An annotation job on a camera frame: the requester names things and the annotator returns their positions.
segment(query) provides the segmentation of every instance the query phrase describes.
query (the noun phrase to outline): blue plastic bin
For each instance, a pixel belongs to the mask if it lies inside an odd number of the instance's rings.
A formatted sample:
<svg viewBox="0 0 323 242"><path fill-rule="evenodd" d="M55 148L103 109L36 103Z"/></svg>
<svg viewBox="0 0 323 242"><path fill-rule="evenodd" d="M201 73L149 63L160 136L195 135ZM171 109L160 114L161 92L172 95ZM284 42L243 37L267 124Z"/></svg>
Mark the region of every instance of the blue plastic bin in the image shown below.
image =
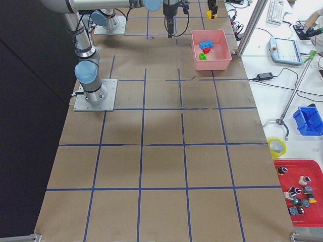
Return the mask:
<svg viewBox="0 0 323 242"><path fill-rule="evenodd" d="M320 136L323 134L323 122L316 107L298 107L293 118L302 135Z"/></svg>

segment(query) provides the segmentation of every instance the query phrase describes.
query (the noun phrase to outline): pink plastic bin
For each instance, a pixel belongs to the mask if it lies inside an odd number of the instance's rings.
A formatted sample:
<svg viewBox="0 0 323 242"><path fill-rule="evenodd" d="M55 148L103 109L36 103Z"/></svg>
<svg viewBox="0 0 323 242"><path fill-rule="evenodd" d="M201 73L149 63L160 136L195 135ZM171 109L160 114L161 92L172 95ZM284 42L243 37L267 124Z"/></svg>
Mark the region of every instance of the pink plastic bin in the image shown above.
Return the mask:
<svg viewBox="0 0 323 242"><path fill-rule="evenodd" d="M207 60L203 61L199 59L199 54L202 53L199 44L208 40L213 42L213 48L206 54ZM232 60L226 35L222 29L192 30L192 51L197 71L225 70Z"/></svg>

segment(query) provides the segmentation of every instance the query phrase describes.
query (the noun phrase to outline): green object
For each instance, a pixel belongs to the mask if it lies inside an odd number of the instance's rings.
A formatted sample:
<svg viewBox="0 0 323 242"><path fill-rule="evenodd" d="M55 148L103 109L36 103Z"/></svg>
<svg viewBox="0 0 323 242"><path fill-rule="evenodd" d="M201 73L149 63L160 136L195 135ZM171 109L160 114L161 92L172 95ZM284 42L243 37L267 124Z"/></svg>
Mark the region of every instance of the green object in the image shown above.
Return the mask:
<svg viewBox="0 0 323 242"><path fill-rule="evenodd" d="M207 58L206 58L206 55L202 52L200 55L199 55L199 57L200 57L200 60L206 60Z"/></svg>
<svg viewBox="0 0 323 242"><path fill-rule="evenodd" d="M314 56L316 55L316 53L317 53L317 51L312 49L312 50L309 52L309 58L307 58L307 59L304 61L304 63L306 63L309 59L313 59L313 58L314 58Z"/></svg>

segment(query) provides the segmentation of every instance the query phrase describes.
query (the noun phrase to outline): dark background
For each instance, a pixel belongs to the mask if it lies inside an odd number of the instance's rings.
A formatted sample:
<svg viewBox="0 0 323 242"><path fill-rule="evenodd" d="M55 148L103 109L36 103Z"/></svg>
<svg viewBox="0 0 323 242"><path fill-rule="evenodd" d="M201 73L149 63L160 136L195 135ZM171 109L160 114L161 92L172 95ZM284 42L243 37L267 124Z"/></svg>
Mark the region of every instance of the dark background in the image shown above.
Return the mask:
<svg viewBox="0 0 323 242"><path fill-rule="evenodd" d="M72 38L38 0L0 8L0 237L34 233L75 85Z"/></svg>

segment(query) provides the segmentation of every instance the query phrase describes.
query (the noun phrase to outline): roll of tape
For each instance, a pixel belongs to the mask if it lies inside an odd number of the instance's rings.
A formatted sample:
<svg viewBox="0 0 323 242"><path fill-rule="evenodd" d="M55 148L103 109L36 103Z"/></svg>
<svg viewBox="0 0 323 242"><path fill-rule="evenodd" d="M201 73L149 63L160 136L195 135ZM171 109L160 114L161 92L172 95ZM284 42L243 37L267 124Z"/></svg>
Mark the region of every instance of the roll of tape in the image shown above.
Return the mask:
<svg viewBox="0 0 323 242"><path fill-rule="evenodd" d="M287 147L285 143L277 138L271 138L268 140L268 146L272 154L272 158L278 158L286 153Z"/></svg>

